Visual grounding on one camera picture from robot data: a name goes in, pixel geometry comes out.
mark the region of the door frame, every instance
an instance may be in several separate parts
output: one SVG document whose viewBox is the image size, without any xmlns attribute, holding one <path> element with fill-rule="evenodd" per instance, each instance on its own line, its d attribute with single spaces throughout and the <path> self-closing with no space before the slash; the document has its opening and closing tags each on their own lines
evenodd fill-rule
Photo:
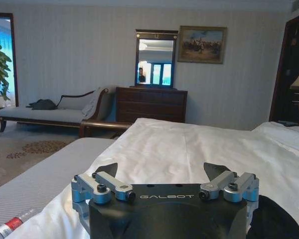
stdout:
<svg viewBox="0 0 299 239">
<path fill-rule="evenodd" d="M 13 71 L 14 71 L 14 93 L 15 93 L 15 106 L 19 106 L 19 94 L 18 94 L 18 83 L 16 73 L 16 60 L 15 60 L 15 39 L 14 39 L 14 21 L 13 13 L 0 12 L 0 18 L 10 18 L 11 25 L 11 41 L 12 41 L 12 60 L 13 60 Z"/>
<path fill-rule="evenodd" d="M 270 110 L 270 116 L 269 116 L 269 121 L 277 121 L 279 120 L 279 114 L 280 112 L 278 111 L 280 107 L 278 105 L 282 104 L 283 102 L 279 102 L 279 91 L 281 89 L 281 86 L 283 85 L 283 66 L 285 63 L 286 59 L 286 50 L 287 50 L 287 44 L 290 42 L 291 38 L 293 37 L 293 29 L 299 25 L 299 16 L 287 21 L 286 26 L 285 26 L 285 32 L 284 32 L 284 39 L 283 39 L 283 44 L 281 48 L 281 53 L 280 53 L 280 58 L 279 58 L 279 65 L 278 65 L 278 70 L 277 70 L 277 76 L 276 76 L 276 82 L 275 82 L 275 88 L 274 88 L 274 94 L 273 94 L 273 99 L 271 103 L 271 110 Z"/>
</svg>

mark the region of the white duvet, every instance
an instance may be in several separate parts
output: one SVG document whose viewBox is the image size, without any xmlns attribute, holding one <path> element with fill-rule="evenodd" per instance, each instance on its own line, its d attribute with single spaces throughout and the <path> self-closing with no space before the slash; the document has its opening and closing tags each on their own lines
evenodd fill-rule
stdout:
<svg viewBox="0 0 299 239">
<path fill-rule="evenodd" d="M 204 183 L 208 181 L 204 162 L 226 165 L 238 175 L 255 173 L 260 194 L 276 201 L 299 224 L 296 129 L 268 122 L 253 131 L 240 131 L 138 119 L 86 173 L 91 175 L 99 166 L 117 162 L 116 178 L 130 184 Z M 89 238 L 72 209 L 70 185 L 11 238 Z"/>
</svg>

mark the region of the grey bedspread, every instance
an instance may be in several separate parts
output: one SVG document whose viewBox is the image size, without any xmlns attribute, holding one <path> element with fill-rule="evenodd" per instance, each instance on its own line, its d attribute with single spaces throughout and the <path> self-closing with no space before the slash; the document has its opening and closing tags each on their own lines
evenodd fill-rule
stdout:
<svg viewBox="0 0 299 239">
<path fill-rule="evenodd" d="M 82 138 L 0 187 L 0 225 L 30 207 L 42 210 L 70 182 L 86 171 L 114 140 Z"/>
</svg>

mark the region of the screw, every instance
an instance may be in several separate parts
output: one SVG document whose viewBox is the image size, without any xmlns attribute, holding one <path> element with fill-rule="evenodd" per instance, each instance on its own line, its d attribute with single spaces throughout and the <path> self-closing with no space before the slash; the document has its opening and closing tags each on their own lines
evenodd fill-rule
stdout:
<svg viewBox="0 0 299 239">
<path fill-rule="evenodd" d="M 202 201 L 208 201 L 209 200 L 209 192 L 207 192 L 207 191 L 199 192 L 198 196 L 199 196 L 200 200 L 202 200 Z"/>
<path fill-rule="evenodd" d="M 135 200 L 136 194 L 133 191 L 128 191 L 126 193 L 126 201 L 128 201 L 129 203 L 132 203 Z"/>
<path fill-rule="evenodd" d="M 238 190 L 238 185 L 237 183 L 229 183 L 228 187 L 233 190 L 233 191 L 237 191 Z"/>
<path fill-rule="evenodd" d="M 99 184 L 96 188 L 99 193 L 105 193 L 106 192 L 106 186 L 104 184 Z"/>
</svg>

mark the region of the picture frame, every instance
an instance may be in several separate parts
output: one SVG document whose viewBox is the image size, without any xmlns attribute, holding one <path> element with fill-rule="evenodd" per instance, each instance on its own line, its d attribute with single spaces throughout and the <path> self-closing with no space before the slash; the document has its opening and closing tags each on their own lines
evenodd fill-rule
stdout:
<svg viewBox="0 0 299 239">
<path fill-rule="evenodd" d="M 180 26 L 179 62 L 223 64 L 226 27 Z"/>
</svg>

